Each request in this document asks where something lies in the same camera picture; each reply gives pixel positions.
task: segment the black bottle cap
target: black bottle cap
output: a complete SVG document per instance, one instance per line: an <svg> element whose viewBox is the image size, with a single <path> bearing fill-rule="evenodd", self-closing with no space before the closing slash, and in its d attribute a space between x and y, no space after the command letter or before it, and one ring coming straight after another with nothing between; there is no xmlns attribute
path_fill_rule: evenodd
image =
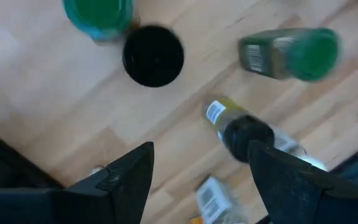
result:
<svg viewBox="0 0 358 224"><path fill-rule="evenodd" d="M240 162L248 163L248 147L251 140L273 146L274 132L263 121L244 115L230 122L223 134L225 145Z"/></svg>
<svg viewBox="0 0 358 224"><path fill-rule="evenodd" d="M161 87L174 81L184 59L178 37L169 29L156 25L130 33L122 55L129 76L148 87Z"/></svg>

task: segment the green jar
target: green jar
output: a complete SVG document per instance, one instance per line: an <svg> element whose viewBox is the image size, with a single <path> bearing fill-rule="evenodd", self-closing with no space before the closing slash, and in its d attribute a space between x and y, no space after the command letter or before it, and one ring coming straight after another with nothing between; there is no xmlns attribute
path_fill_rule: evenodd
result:
<svg viewBox="0 0 358 224"><path fill-rule="evenodd" d="M133 0L63 0L67 17L96 41L125 33L136 19Z"/></svg>
<svg viewBox="0 0 358 224"><path fill-rule="evenodd" d="M242 38L238 49L247 71L279 80L294 77L314 82L335 66L339 38L325 28L266 30Z"/></svg>

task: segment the wooden floor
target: wooden floor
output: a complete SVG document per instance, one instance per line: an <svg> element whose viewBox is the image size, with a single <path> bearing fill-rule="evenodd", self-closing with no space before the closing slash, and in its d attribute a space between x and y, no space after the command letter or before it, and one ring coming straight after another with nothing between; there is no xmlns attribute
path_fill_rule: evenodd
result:
<svg viewBox="0 0 358 224"><path fill-rule="evenodd" d="M210 94L227 95L298 139L332 169L358 150L358 1L139 0L144 24L171 27L185 46L172 84L133 82L122 43L96 45L65 17L61 0L0 0L0 138L70 185L144 141L155 167L142 223L186 223L194 188L225 180L251 223L265 208L247 166L230 157L201 117ZM266 29L326 26L342 59L321 83L244 72L236 40Z"/></svg>

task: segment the black round cap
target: black round cap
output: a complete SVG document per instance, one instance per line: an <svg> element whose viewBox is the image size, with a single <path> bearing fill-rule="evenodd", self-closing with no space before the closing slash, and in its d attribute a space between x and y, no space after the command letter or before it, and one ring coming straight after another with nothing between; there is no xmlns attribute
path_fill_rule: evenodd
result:
<svg viewBox="0 0 358 224"><path fill-rule="evenodd" d="M184 60L178 37L169 29L156 25L130 33L122 55L129 76L148 87L161 87L174 81Z"/></svg>
<svg viewBox="0 0 358 224"><path fill-rule="evenodd" d="M223 134L225 145L240 162L248 163L248 147L251 140L273 146L274 132L263 121L244 115L230 122Z"/></svg>

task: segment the green lid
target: green lid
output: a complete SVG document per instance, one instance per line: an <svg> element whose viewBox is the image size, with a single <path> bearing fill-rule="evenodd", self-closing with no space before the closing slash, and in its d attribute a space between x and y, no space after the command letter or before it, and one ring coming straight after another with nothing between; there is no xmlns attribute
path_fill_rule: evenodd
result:
<svg viewBox="0 0 358 224"><path fill-rule="evenodd" d="M308 30L288 46L286 66L300 80L317 81L335 66L338 55L339 39L333 30Z"/></svg>
<svg viewBox="0 0 358 224"><path fill-rule="evenodd" d="M124 32L134 13L133 0L64 0L63 3L71 22L95 39Z"/></svg>

